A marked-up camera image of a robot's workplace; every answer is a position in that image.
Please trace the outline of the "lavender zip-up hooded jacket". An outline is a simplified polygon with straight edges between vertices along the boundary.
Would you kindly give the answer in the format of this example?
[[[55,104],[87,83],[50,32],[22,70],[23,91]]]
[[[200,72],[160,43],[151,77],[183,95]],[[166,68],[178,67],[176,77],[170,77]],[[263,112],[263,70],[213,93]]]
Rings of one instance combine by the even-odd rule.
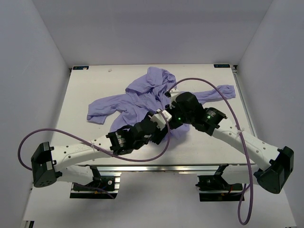
[[[176,77],[169,71],[149,67],[147,73],[130,83],[125,93],[93,101],[88,106],[87,121],[104,124],[107,116],[118,111],[120,115],[113,121],[110,132],[125,125],[140,122],[148,111],[165,109],[170,99],[165,92],[176,83]]]

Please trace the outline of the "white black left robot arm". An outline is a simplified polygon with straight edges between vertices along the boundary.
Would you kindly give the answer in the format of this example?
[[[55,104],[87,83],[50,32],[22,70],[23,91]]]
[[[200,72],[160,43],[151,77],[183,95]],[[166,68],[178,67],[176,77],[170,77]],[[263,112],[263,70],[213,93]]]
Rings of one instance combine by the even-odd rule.
[[[33,183],[36,188],[50,186],[57,181],[75,182],[94,190],[100,185],[100,177],[89,166],[79,163],[99,158],[118,158],[147,145],[159,143],[167,134],[172,115],[166,111],[151,114],[133,126],[124,126],[115,132],[88,142],[52,147],[41,143],[31,157]]]

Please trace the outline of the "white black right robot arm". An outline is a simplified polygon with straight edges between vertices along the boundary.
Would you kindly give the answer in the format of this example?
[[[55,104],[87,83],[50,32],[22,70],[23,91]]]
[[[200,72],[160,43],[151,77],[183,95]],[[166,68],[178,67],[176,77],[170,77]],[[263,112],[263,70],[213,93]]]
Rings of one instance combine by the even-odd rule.
[[[227,116],[216,108],[204,108],[190,92],[172,89],[165,95],[170,98],[166,111],[172,115],[174,126],[190,124],[196,130],[219,139],[239,152],[247,154],[255,165],[249,178],[266,191],[278,194],[294,169],[294,151],[275,146],[237,129]]]

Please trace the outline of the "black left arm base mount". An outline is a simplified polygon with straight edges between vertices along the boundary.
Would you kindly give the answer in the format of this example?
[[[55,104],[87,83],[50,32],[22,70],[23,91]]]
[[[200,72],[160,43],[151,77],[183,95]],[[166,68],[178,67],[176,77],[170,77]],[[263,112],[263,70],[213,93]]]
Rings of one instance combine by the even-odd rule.
[[[91,166],[93,180],[81,185],[73,183],[70,198],[71,199],[110,199],[114,200],[120,187],[120,173],[100,173],[96,166]]]

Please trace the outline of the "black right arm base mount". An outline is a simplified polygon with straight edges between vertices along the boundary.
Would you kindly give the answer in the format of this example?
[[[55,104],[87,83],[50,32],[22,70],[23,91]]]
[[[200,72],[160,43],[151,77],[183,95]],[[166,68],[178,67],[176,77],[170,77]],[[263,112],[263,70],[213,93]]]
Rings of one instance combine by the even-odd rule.
[[[222,177],[228,164],[220,165],[212,175],[198,175],[200,202],[233,202],[239,201],[243,190],[243,184],[228,184]]]

